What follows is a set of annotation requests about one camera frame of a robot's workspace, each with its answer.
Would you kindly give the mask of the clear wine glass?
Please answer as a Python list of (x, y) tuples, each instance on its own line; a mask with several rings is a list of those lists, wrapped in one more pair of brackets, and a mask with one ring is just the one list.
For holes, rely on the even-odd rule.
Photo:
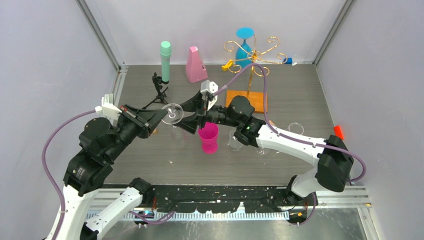
[(259, 148), (256, 150), (256, 152), (257, 152), (259, 155), (263, 156), (263, 155), (267, 155), (267, 154), (268, 154), (269, 149), (268, 149), (268, 148), (259, 147)]
[(293, 122), (289, 124), (287, 127), (287, 130), (291, 133), (298, 134), (298, 135), (303, 135), (305, 131), (304, 127), (298, 122)]

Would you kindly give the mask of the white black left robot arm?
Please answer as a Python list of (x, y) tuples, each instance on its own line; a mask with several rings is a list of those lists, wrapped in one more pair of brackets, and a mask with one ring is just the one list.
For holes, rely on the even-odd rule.
[(129, 105), (97, 106), (97, 117), (84, 126), (79, 135), (80, 151), (69, 161), (63, 188), (52, 177), (41, 153), (45, 174), (56, 190), (60, 207), (47, 235), (49, 240), (101, 240), (129, 211), (153, 202), (153, 187), (137, 177), (124, 192), (94, 217), (87, 213), (95, 197), (112, 172), (118, 156), (135, 138), (147, 139), (166, 116), (167, 111), (143, 110)]

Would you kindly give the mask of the blue wine glass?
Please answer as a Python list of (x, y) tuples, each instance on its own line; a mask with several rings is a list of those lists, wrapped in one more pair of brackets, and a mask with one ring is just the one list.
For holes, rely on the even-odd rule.
[(241, 27), (236, 31), (236, 36), (243, 40), (239, 45), (235, 54), (235, 63), (242, 69), (252, 62), (249, 58), (252, 54), (251, 47), (247, 44), (247, 40), (254, 36), (254, 30), (250, 27)]

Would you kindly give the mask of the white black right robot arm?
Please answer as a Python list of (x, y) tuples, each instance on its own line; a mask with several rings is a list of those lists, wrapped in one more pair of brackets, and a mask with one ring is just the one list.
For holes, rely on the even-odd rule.
[(228, 107), (209, 107), (209, 96), (198, 92), (183, 102), (183, 111), (190, 115), (177, 126), (192, 134), (206, 123), (234, 127), (235, 138), (245, 146), (276, 150), (311, 164), (311, 170), (294, 175), (284, 190), (285, 199), (291, 205), (299, 205), (316, 191), (344, 191), (354, 160), (341, 138), (335, 135), (314, 138), (276, 128), (253, 116), (255, 109), (245, 96), (235, 96)]

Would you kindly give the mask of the pink wine glass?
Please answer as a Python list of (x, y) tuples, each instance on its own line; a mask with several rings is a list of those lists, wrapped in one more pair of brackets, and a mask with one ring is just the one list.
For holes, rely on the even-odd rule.
[(206, 122), (204, 127), (198, 130), (198, 136), (204, 153), (214, 154), (218, 150), (219, 127), (217, 124)]

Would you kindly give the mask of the clear flute glass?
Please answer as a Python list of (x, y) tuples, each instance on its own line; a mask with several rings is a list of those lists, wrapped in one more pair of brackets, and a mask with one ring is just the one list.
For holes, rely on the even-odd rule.
[(186, 144), (184, 131), (177, 126), (184, 117), (183, 108), (177, 103), (169, 103), (162, 107), (166, 111), (166, 115), (161, 120), (168, 125), (166, 143), (173, 149), (182, 149)]

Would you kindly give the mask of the clear ribbed tumbler glass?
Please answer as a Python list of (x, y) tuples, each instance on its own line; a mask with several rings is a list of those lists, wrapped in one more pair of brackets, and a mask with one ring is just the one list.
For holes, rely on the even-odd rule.
[(236, 128), (232, 129), (229, 132), (229, 139), (228, 139), (228, 146), (234, 152), (239, 151), (243, 147), (243, 144), (240, 141), (238, 141), (238, 139), (235, 137), (236, 131), (237, 131)]

